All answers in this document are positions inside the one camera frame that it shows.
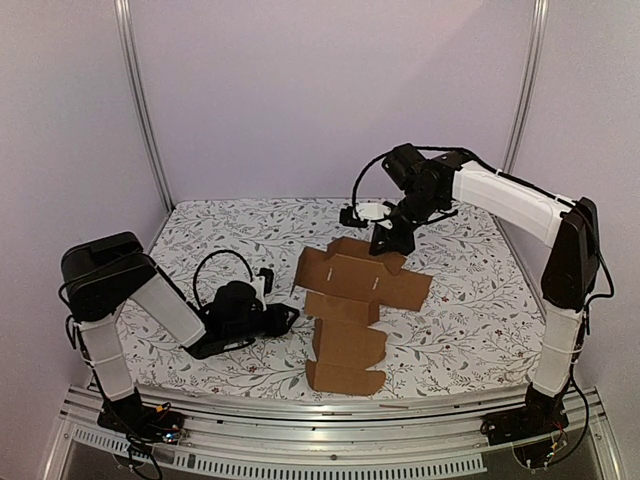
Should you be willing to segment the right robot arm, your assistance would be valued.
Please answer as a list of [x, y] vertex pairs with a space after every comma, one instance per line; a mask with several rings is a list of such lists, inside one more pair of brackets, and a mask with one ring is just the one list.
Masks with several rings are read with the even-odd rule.
[[401, 197], [356, 207], [374, 227], [373, 255], [413, 252], [416, 230], [450, 216], [456, 204], [483, 210], [539, 241], [546, 251], [538, 275], [545, 333], [531, 387], [547, 397], [559, 395], [580, 355], [579, 332], [602, 267], [595, 204], [550, 193], [465, 148], [405, 143], [375, 161]]

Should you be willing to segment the brown cardboard box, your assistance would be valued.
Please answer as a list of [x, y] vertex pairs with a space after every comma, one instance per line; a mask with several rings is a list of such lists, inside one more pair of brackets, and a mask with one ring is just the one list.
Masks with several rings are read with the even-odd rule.
[[380, 309], [418, 312], [432, 277], [404, 267], [398, 253], [369, 254], [369, 243], [340, 237], [320, 250], [306, 246], [294, 284], [306, 290], [304, 313], [314, 319], [314, 358], [305, 365], [316, 392], [370, 396], [386, 381], [375, 368], [386, 358], [388, 335], [373, 327]]

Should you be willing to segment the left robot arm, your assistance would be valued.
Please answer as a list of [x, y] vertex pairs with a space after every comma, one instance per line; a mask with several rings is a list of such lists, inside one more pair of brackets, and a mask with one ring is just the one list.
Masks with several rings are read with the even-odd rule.
[[128, 231], [70, 248], [60, 267], [58, 295], [72, 325], [68, 336], [113, 401], [111, 419], [128, 434], [141, 433], [149, 415], [131, 398], [136, 388], [116, 327], [126, 303], [146, 312], [197, 360], [247, 348], [259, 338], [284, 336], [300, 316], [286, 304], [267, 303], [274, 281], [269, 268], [219, 287], [209, 303], [189, 300]]

